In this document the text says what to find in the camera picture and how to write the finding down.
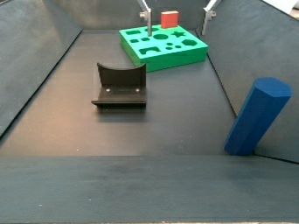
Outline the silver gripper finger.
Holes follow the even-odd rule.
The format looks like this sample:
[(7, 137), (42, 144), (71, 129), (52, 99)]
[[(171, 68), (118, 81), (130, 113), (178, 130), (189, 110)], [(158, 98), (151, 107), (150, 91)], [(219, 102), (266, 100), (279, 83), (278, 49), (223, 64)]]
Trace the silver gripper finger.
[(205, 19), (202, 25), (201, 35), (205, 36), (207, 32), (209, 22), (217, 17), (217, 7), (221, 4), (221, 0), (210, 0), (207, 6), (203, 8), (205, 10)]
[(137, 0), (142, 8), (139, 13), (141, 18), (147, 22), (147, 35), (153, 36), (153, 10), (147, 5), (146, 0)]

